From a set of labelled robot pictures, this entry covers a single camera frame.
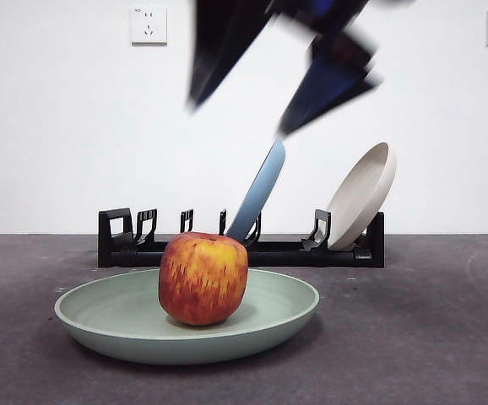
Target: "apple skin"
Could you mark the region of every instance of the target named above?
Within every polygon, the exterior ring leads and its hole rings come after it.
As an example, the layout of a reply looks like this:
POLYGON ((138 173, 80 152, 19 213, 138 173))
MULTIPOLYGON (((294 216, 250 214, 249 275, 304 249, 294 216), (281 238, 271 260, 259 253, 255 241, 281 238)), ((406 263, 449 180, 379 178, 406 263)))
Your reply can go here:
POLYGON ((223 321, 242 302, 247 266, 247 250, 234 239, 201 232, 179 234, 161 258, 160 304, 188 325, 223 321))

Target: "dish rack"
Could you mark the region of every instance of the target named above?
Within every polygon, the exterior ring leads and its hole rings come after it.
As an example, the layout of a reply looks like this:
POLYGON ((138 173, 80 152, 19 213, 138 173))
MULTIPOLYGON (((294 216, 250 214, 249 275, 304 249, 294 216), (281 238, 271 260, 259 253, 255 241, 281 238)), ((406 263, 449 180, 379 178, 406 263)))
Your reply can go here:
MULTIPOLYGON (((225 233, 226 210, 220 212, 219 235, 225 233)), ((158 267, 167 240, 157 240, 155 230, 158 210, 150 209, 137 214, 137 232, 133 234, 132 215, 129 208, 99 211, 98 215, 98 266, 99 267, 158 267), (111 233, 111 221, 122 219, 122 233, 111 233), (143 235, 145 222, 151 229, 143 235)), ((331 214, 316 209, 312 232, 300 240, 261 240, 261 214, 252 232, 243 241, 248 252, 250 267, 379 267, 385 265, 384 214, 379 212, 355 242, 343 251, 330 251, 331 214), (325 235, 319 233, 324 223, 325 235)), ((192 231, 193 210, 182 211, 180 232, 192 231)))

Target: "gray floor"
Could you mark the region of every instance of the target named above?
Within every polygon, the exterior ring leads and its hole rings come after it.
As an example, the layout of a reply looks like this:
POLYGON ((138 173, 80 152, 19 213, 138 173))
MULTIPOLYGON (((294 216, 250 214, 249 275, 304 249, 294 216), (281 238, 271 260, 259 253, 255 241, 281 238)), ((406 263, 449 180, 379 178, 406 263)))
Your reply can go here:
POLYGON ((95 236, 0 236, 0 405, 488 404, 488 235, 386 244, 384 269, 273 267, 321 294, 288 342, 161 367, 91 352, 54 316, 63 291, 131 270, 98 269, 95 236))

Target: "sage green bowl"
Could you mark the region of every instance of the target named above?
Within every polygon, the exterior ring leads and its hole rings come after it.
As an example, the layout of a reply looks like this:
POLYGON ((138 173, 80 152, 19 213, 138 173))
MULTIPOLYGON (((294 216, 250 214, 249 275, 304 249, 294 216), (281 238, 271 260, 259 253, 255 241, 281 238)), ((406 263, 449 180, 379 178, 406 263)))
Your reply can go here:
POLYGON ((87 348, 137 363, 197 365, 238 359, 272 348, 312 316, 319 293, 284 274, 250 269, 246 293, 226 321, 190 327, 158 302, 159 270, 102 278, 71 289, 55 312, 87 348))

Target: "plate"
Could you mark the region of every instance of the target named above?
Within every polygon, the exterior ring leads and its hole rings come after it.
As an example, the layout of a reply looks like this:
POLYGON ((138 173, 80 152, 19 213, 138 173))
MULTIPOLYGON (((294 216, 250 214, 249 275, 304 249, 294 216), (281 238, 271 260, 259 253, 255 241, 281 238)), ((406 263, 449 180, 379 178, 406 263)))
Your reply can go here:
POLYGON ((62 295, 55 312, 87 348, 138 363, 197 365, 238 359, 272 348, 312 316, 319 293, 284 274, 250 269, 239 308, 209 327, 190 327, 158 302, 159 270, 102 278, 62 295))
POLYGON ((284 161, 285 147, 281 140, 276 139, 244 197, 226 236, 239 242, 246 239, 278 180, 284 161))
MULTIPOLYGON (((395 174, 396 158, 387 143, 378 143, 362 156, 328 205, 328 249, 341 251, 355 242, 387 198, 395 174)), ((324 235, 324 225, 320 230, 324 235)))

